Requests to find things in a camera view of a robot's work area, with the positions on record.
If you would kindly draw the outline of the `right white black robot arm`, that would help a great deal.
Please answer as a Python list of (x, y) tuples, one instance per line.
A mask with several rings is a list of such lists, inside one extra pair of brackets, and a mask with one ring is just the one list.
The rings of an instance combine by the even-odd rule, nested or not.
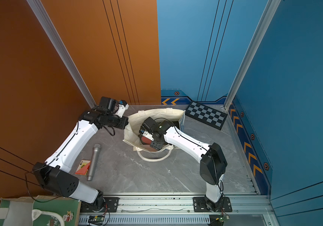
[(217, 143), (207, 144), (178, 129), (167, 119), (156, 122), (151, 117), (141, 125), (140, 135), (151, 140), (150, 147), (161, 150), (165, 144), (176, 146), (193, 157), (200, 165), (200, 176), (206, 182), (204, 200), (208, 210), (223, 212), (225, 202), (223, 178), (227, 160)]

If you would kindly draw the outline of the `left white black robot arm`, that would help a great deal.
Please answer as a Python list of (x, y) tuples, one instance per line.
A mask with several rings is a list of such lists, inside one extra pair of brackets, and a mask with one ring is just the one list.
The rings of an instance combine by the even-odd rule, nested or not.
[(70, 174), (72, 166), (87, 142), (101, 128), (125, 129), (128, 124), (124, 116), (126, 108), (120, 106), (116, 112), (92, 109), (84, 112), (75, 128), (63, 144), (44, 162), (37, 162), (32, 173), (40, 186), (62, 197), (87, 203), (95, 211), (105, 206), (103, 192), (94, 189)]

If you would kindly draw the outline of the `cream canvas tote bag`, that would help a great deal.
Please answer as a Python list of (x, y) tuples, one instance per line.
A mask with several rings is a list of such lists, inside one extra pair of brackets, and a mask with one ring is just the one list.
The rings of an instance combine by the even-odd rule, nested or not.
[[(129, 123), (124, 129), (123, 142), (133, 147), (139, 157), (147, 162), (160, 162), (165, 160), (171, 155), (172, 150), (178, 149), (175, 145), (169, 144), (164, 140), (163, 148), (158, 151), (149, 145), (143, 145), (139, 138), (139, 129), (148, 117), (154, 119), (157, 125), (154, 128), (154, 133), (166, 134), (169, 127), (176, 127), (177, 129), (184, 130), (185, 111), (174, 108), (159, 108), (143, 110), (129, 116)], [(142, 155), (142, 152), (148, 153), (161, 153), (167, 151), (168, 153), (161, 158), (146, 158)]]

